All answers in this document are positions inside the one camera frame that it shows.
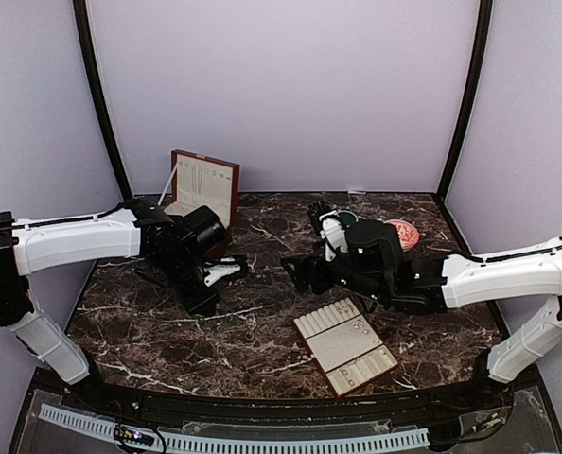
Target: black frame edge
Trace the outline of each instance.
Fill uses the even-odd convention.
[[[436,195],[444,201],[448,195],[451,181],[455,174],[460,153],[464,145],[468,123],[472,114],[474,100],[477,95],[479,86],[479,78],[481,77],[481,69],[483,67],[483,57],[485,46],[487,44],[487,35],[489,34],[489,25],[491,23],[491,9],[493,0],[481,0],[479,5],[479,17],[477,19],[477,28],[474,35],[474,44],[472,45],[472,56],[470,57],[470,66],[468,67],[468,76],[462,96],[462,105],[458,113],[458,120],[449,146],[449,153],[441,176],[441,182],[436,190]]]
[[[132,198],[132,189],[128,175],[121,161],[119,147],[114,138],[113,124],[109,117],[109,110],[102,91],[100,82],[100,74],[98,73],[96,52],[94,42],[92,41],[92,32],[90,31],[90,20],[88,17],[86,0],[73,0],[75,11],[75,22],[77,23],[77,32],[79,35],[79,45],[81,46],[81,55],[83,56],[83,65],[85,66],[85,74],[90,85],[92,93],[92,101],[94,109],[100,125],[100,132],[104,140],[104,145],[111,161],[114,177],[117,180],[117,186],[121,192],[121,196],[126,201]]]

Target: purple wall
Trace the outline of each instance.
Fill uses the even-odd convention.
[[[477,253],[560,236],[562,1],[495,2],[448,206]],[[523,300],[501,306],[513,330],[542,303]],[[562,347],[540,366],[562,426]]]
[[[90,3],[135,192],[175,148],[241,163],[242,190],[436,189],[478,1]]]
[[[25,218],[95,212],[118,202],[84,76],[72,2],[0,0],[0,211]],[[89,264],[31,278],[66,323]],[[37,360],[0,328],[0,453]]]

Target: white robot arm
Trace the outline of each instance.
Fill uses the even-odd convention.
[[[478,358],[475,377],[502,386],[562,343],[562,236],[529,248],[479,256],[404,257],[394,226],[324,203],[308,214],[322,247],[281,263],[299,291],[347,288],[408,314],[442,313],[481,301],[549,295],[509,339]]]
[[[222,258],[215,264],[203,259],[224,238],[220,220],[205,206],[186,217],[170,217],[145,200],[72,218],[13,220],[10,212],[0,213],[0,326],[67,384],[79,391],[94,388],[101,382],[96,365],[41,310],[26,277],[85,260],[142,256],[166,274],[189,313],[212,315],[220,296],[211,286],[246,271],[241,259]]]

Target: marble tabletop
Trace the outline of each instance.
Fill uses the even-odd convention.
[[[363,218],[401,218],[420,232],[409,255],[457,244],[427,194],[239,195],[228,253],[246,254],[251,273],[218,283],[217,315],[191,317],[165,277],[142,259],[102,260],[79,302],[69,336],[90,351],[105,380],[167,393],[240,398],[333,397],[292,320],[349,294],[298,294],[279,257],[306,253],[316,239],[307,205],[325,200]],[[447,314],[368,315],[399,366],[355,394],[425,389],[469,379],[474,358],[501,341],[486,303]]]

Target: pink object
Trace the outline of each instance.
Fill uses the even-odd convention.
[[[411,249],[420,239],[420,234],[417,229],[409,222],[401,219],[391,219],[385,222],[387,224],[393,224],[398,230],[398,238],[401,240],[401,248],[403,248],[403,251]]]

